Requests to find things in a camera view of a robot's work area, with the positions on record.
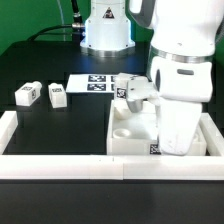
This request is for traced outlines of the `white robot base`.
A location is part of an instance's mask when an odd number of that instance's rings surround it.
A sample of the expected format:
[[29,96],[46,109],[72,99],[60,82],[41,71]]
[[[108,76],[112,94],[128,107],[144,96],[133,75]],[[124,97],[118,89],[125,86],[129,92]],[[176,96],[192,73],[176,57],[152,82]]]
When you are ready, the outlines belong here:
[[131,54],[131,22],[125,14],[125,0],[91,0],[91,13],[85,21],[81,51],[99,57]]

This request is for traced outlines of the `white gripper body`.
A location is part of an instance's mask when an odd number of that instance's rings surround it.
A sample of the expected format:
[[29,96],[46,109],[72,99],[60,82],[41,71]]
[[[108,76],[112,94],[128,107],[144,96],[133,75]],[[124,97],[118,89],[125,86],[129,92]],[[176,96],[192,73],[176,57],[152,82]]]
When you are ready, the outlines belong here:
[[142,111],[145,99],[155,106],[160,152],[167,155],[186,155],[196,133],[202,104],[162,97],[154,83],[147,79],[133,78],[128,81],[126,101],[130,111]]

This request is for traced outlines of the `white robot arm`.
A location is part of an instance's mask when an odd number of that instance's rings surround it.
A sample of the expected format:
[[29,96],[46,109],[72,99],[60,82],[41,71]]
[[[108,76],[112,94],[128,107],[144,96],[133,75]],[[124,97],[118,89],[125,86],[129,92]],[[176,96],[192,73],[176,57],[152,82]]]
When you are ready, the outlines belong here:
[[156,106],[159,149],[185,155],[202,104],[212,95],[211,58],[224,19],[224,0],[130,0],[129,12],[153,37],[147,79],[127,84],[127,103],[139,112],[145,99]]

